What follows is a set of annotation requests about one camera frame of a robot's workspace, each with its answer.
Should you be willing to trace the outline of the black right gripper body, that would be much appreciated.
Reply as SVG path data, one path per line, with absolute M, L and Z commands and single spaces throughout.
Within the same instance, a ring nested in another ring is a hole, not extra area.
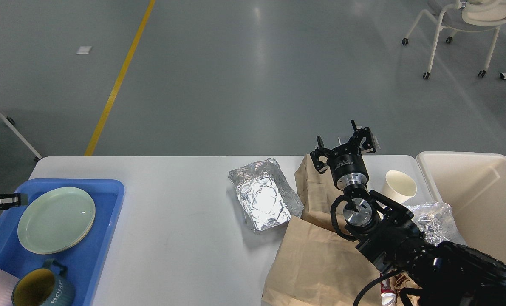
M 362 155 L 339 154 L 327 158 L 334 186 L 344 190 L 354 184 L 367 185 L 369 174 Z

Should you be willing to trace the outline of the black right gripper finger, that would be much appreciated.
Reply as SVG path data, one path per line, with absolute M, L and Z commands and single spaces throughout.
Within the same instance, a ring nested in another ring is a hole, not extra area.
M 335 152 L 323 145 L 321 136 L 317 136 L 316 140 L 317 147 L 311 151 L 310 158 L 315 170 L 322 175 L 330 168 L 329 163 L 334 159 Z
M 353 134 L 350 139 L 337 147 L 341 154 L 363 155 L 364 153 L 373 154 L 380 149 L 377 138 L 373 135 L 369 127 L 361 127 L 351 120 Z

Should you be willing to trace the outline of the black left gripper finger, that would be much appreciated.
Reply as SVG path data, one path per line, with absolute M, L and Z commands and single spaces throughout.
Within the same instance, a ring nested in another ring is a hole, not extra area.
M 0 194 L 0 202 L 21 202 L 22 194 Z
M 20 207 L 21 203 L 0 203 L 0 210 L 8 210 L 10 208 Z

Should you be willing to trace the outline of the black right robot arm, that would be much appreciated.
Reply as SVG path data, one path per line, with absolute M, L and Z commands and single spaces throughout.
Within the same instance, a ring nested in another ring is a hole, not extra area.
M 384 280 L 406 273 L 418 285 L 400 290 L 405 306 L 506 306 L 506 264 L 477 249 L 454 242 L 429 243 L 412 221 L 413 213 L 376 190 L 368 190 L 363 153 L 375 153 L 377 141 L 368 127 L 351 121 L 345 143 L 326 148 L 321 137 L 309 154 L 315 170 L 331 171 L 342 194 L 329 208 L 336 234 L 356 242 L 356 249 L 380 276 L 363 287 L 353 304 Z

